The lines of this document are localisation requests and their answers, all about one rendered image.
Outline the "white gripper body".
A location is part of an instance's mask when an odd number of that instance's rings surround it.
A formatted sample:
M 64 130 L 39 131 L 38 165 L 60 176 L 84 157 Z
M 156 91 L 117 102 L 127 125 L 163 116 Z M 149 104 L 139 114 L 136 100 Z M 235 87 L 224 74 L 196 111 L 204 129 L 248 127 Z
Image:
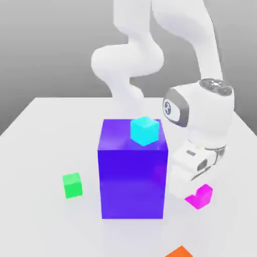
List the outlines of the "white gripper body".
M 193 175 L 188 170 L 177 164 L 170 168 L 169 192 L 178 199 L 184 199 L 195 194 L 197 189 L 206 184 L 209 170 L 204 170 L 199 175 Z

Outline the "small magenta cube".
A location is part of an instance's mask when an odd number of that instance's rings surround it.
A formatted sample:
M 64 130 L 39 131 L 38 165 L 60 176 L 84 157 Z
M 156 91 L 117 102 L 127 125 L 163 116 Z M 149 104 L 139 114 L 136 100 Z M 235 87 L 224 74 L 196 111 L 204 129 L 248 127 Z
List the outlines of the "small magenta cube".
M 199 210 L 210 203 L 212 193 L 213 188 L 210 187 L 208 184 L 204 184 L 197 189 L 195 195 L 190 195 L 186 197 L 185 201 L 191 204 L 195 209 Z

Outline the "small cyan cube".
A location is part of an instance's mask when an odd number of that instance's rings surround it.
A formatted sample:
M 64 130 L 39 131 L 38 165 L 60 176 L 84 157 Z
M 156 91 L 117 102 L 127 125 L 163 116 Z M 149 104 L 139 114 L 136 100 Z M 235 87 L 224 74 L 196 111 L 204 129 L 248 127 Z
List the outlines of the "small cyan cube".
M 159 140 L 158 121 L 147 116 L 133 119 L 130 122 L 130 138 L 141 146 L 149 145 Z

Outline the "small orange cube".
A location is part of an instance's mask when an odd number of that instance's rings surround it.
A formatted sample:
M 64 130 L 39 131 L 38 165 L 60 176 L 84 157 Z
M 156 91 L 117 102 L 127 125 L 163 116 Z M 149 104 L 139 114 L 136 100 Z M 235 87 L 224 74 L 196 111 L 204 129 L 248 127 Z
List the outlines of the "small orange cube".
M 181 245 L 165 257 L 193 257 L 193 255 Z

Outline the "small green cube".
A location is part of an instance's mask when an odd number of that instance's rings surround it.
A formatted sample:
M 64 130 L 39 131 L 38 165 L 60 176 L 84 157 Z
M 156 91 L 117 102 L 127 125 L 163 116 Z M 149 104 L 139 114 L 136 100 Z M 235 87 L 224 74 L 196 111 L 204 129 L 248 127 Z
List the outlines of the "small green cube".
M 65 197 L 67 199 L 81 196 L 83 194 L 82 183 L 79 173 L 66 174 L 62 176 Z

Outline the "large blue box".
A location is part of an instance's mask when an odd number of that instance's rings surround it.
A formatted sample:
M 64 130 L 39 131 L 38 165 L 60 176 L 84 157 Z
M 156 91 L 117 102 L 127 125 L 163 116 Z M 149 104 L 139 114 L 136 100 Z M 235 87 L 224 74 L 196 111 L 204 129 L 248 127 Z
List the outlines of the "large blue box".
M 129 119 L 104 119 L 98 144 L 103 219 L 162 219 L 168 146 L 159 140 L 141 146 L 130 139 Z

